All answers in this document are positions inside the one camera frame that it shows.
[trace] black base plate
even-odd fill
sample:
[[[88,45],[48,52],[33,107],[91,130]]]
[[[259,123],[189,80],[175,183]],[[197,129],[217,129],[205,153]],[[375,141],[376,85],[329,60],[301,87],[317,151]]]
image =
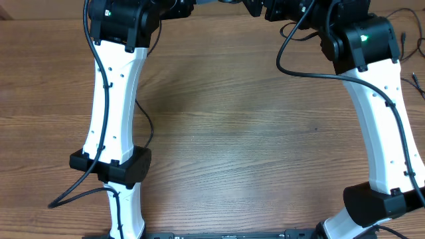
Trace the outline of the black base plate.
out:
[[[172,234],[147,233],[144,239],[310,239],[314,229],[288,229],[285,232]]]

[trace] wood grain surface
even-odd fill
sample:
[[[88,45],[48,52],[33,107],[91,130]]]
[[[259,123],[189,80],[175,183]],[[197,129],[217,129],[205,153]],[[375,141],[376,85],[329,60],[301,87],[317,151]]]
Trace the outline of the wood grain surface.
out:
[[[10,18],[14,20],[80,19],[84,0],[0,0]],[[400,7],[421,10],[421,0],[372,0],[371,11],[392,11]],[[192,16],[247,15],[244,4],[209,3],[195,5]]]
[[[413,50],[413,17],[400,13],[392,22]],[[284,23],[246,15],[163,23],[137,91],[155,125],[142,190],[148,232],[311,228],[339,212],[345,187],[367,181],[361,130],[342,83],[276,69]],[[319,39],[292,42],[282,63],[333,73]],[[423,81],[424,63],[413,56],[402,75]],[[104,193],[46,208],[81,176],[68,159],[84,144],[92,109],[94,61],[82,23],[0,22],[0,71],[0,238],[107,232]],[[425,155],[425,101],[408,84],[402,89]],[[144,145],[149,124],[139,111],[134,117],[135,144]],[[75,193],[99,186],[93,175]],[[424,238],[424,224],[425,210],[386,223],[409,238]]]

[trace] wooden desk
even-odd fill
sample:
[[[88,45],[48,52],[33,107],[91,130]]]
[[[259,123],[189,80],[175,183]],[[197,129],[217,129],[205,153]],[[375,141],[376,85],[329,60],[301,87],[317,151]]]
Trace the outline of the wooden desk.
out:
[[[420,18],[425,22],[423,12]],[[397,35],[407,32],[410,52],[418,38],[414,19],[400,13],[392,21]],[[343,189],[368,179],[361,130],[342,83],[276,69],[283,22],[243,15],[163,24],[137,92],[155,124],[142,190],[147,231],[311,228],[339,212]],[[3,21],[0,33],[0,238],[107,232],[105,194],[46,208],[81,175],[69,169],[68,157],[84,144],[92,109],[94,61],[82,23]],[[424,63],[412,57],[402,75],[424,80]],[[333,72],[319,39],[291,43],[283,64]],[[402,87],[424,156],[425,102]],[[149,125],[138,110],[133,127],[135,144],[144,145]],[[92,175],[75,193],[99,186]],[[424,224],[419,210],[386,225],[423,238]]]

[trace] green led light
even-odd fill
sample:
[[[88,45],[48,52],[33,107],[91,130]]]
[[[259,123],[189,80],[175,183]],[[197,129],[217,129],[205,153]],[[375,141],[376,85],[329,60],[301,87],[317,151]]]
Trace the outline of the green led light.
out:
[[[361,39],[361,41],[367,41],[367,39],[369,39],[369,36],[361,35],[360,39]]]

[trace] black cable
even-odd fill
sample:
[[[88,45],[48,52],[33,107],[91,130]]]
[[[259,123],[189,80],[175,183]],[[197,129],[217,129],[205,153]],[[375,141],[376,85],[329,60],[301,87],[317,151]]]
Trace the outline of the black cable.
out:
[[[403,32],[401,34],[401,56],[400,59],[403,59],[404,57],[404,44],[406,43],[406,33]]]
[[[89,167],[89,169],[65,192],[63,192],[59,197],[54,199],[49,205],[48,208],[56,208],[58,206],[64,205],[66,203],[70,203],[76,199],[79,199],[80,197],[89,195],[91,193],[96,193],[100,191],[111,191],[114,194],[114,197],[117,201],[117,214],[118,214],[118,230],[120,231],[121,239],[124,239],[124,233],[122,231],[122,225],[121,225],[121,217],[120,217],[120,202],[118,198],[118,192],[115,189],[108,188],[108,189],[94,189],[85,193],[82,193],[80,195],[77,195],[75,197],[72,197],[70,199],[66,199],[62,201],[66,196],[68,196],[76,187],[78,187],[86,178],[87,176],[93,171],[94,167],[96,166],[96,163],[99,161],[100,155],[104,149],[104,142],[105,142],[105,134],[106,134],[106,127],[108,125],[108,115],[109,115],[109,84],[108,84],[108,78],[106,77],[106,72],[104,65],[102,64],[102,61],[100,60],[100,57],[98,53],[96,52],[96,49],[94,48],[92,39],[90,38],[89,32],[88,32],[88,20],[87,20],[87,12],[88,12],[88,4],[90,0],[84,1],[84,10],[83,10],[83,27],[84,27],[84,34],[86,35],[86,40],[88,43],[88,46],[90,47],[90,50],[92,51],[92,54],[98,63],[100,73],[102,74],[102,80],[104,85],[104,94],[105,94],[105,108],[104,108],[104,119],[102,124],[102,130],[100,133],[100,139],[98,144],[98,150],[96,152],[96,156],[94,157],[92,165]]]
[[[281,36],[283,36],[284,38],[287,38],[287,36],[286,36],[286,35],[285,35],[285,33],[284,33],[284,29],[285,29],[287,26],[291,25],[291,24],[295,24],[295,23],[288,23],[288,24],[284,25],[284,26],[280,29],[280,35],[281,35]],[[310,35],[307,35],[306,37],[303,37],[303,38],[301,38],[301,39],[291,39],[291,40],[295,40],[295,41],[305,41],[305,40],[312,39],[313,37],[316,37],[316,36],[318,36],[318,35],[319,35],[319,32],[314,32],[314,33],[311,33]]]
[[[139,106],[139,109],[145,114],[147,120],[149,121],[149,124],[151,126],[151,136],[149,136],[149,139],[147,140],[147,143],[145,145],[145,148],[147,148],[147,146],[149,145],[149,143],[151,143],[151,140],[153,138],[153,123],[151,118],[149,117],[149,115],[146,113],[146,111],[140,106],[139,102],[137,101],[137,99],[135,99],[135,103],[137,104],[137,106]]]
[[[398,236],[399,238],[408,239],[406,236],[403,236],[401,233],[399,233],[399,232],[397,232],[397,231],[395,231],[395,230],[393,230],[391,228],[388,228],[386,226],[375,225],[375,226],[373,226],[373,228],[377,228],[377,229],[381,229],[381,230],[386,230],[387,232],[393,233],[394,235]]]
[[[329,5],[329,8],[327,9],[326,21],[325,21],[325,32],[328,36],[331,35],[330,21],[331,21],[332,10],[336,6],[337,3],[338,2],[336,0],[332,0],[331,4]]]
[[[157,46],[158,41],[159,41],[159,37],[161,36],[161,30],[162,30],[162,22],[161,22],[161,20],[159,20],[159,30],[158,30],[157,39],[156,39],[155,43],[153,44],[151,50],[147,53],[146,57],[148,57],[153,52],[153,49],[155,49],[155,47]],[[147,146],[149,146],[149,144],[151,143],[152,138],[153,138],[153,123],[152,123],[152,120],[149,117],[149,115],[146,113],[146,111],[140,106],[137,98],[135,99],[135,103],[137,104],[137,106],[139,107],[139,109],[143,112],[143,114],[146,116],[146,118],[149,121],[149,124],[151,126],[151,135],[149,136],[149,139],[147,140],[147,143],[145,145],[145,148],[147,148]]]
[[[395,117],[395,120],[396,120],[396,123],[397,123],[397,126],[398,126],[398,132],[400,134],[400,140],[401,140],[401,143],[402,143],[404,158],[406,159],[408,176],[410,178],[410,181],[412,183],[414,190],[416,191],[416,193],[418,195],[418,198],[420,199],[420,202],[422,203],[422,206],[425,207],[424,195],[422,195],[422,193],[420,192],[418,183],[416,182],[416,180],[414,178],[412,163],[410,161],[410,156],[409,156],[409,153],[408,153],[406,134],[404,132],[404,128],[403,128],[403,124],[402,124],[400,114],[398,113],[398,110],[396,108],[395,103],[392,102],[392,100],[382,90],[380,90],[379,88],[377,88],[376,86],[374,86],[374,85],[372,85],[368,82],[365,82],[364,80],[360,80],[360,79],[353,78],[353,77],[338,76],[338,75],[332,75],[332,74],[315,74],[315,73],[293,72],[293,71],[290,71],[290,70],[286,70],[285,68],[283,68],[281,66],[280,61],[281,61],[282,54],[283,54],[286,46],[288,45],[289,41],[291,40],[291,38],[293,37],[295,32],[298,30],[298,27],[304,22],[305,18],[309,15],[311,10],[313,9],[313,6],[315,5],[315,1],[316,0],[312,0],[310,6],[308,7],[307,11],[304,13],[303,17],[295,25],[294,29],[292,29],[291,33],[288,35],[288,38],[283,43],[282,47],[279,50],[278,56],[276,58],[276,66],[278,67],[278,69],[281,72],[283,72],[284,74],[290,75],[290,76],[299,76],[299,77],[308,77],[308,78],[321,78],[321,79],[333,79],[333,80],[342,80],[342,81],[358,83],[358,84],[361,84],[363,86],[366,86],[366,87],[374,90],[381,97],[383,97],[385,102],[386,102],[386,105],[392,110],[394,117]]]
[[[153,52],[153,49],[155,49],[155,47],[157,46],[158,41],[159,41],[159,37],[161,36],[161,31],[162,31],[162,21],[159,20],[159,30],[158,30],[157,40],[155,41],[155,43],[153,43],[153,46],[152,46],[151,50],[147,53],[146,57],[148,57]]]
[[[425,40],[424,37],[421,37],[418,39],[418,50],[419,53],[425,58],[425,53],[422,51],[422,49],[420,48],[420,46],[422,45],[422,41]]]
[[[415,17],[415,19],[416,19],[416,21],[418,23],[418,30],[419,30],[418,46],[416,47],[416,49],[414,49],[414,51],[412,51],[405,58],[401,57],[400,58],[400,62],[404,62],[404,61],[408,60],[410,57],[412,57],[418,51],[421,53],[421,55],[423,57],[425,57],[425,54],[423,54],[422,50],[420,50],[420,46],[422,44],[422,40],[425,40],[425,39],[424,39],[423,32],[422,32],[422,25],[420,23],[420,19],[419,19],[418,15],[416,14],[416,12],[414,10],[410,9],[410,8],[404,7],[404,8],[400,8],[400,9],[397,9],[397,10],[393,11],[391,14],[389,14],[388,16],[386,16],[386,18],[391,17],[392,15],[394,15],[395,13],[397,13],[399,11],[410,11],[414,15],[414,17]],[[404,56],[404,43],[403,42],[402,42],[402,46],[401,47],[402,47],[402,56]]]
[[[421,94],[424,93],[425,91],[423,91],[421,88],[419,88],[415,83],[405,79],[405,78],[401,78],[401,80],[409,83],[410,85],[412,85],[413,87],[415,87]]]

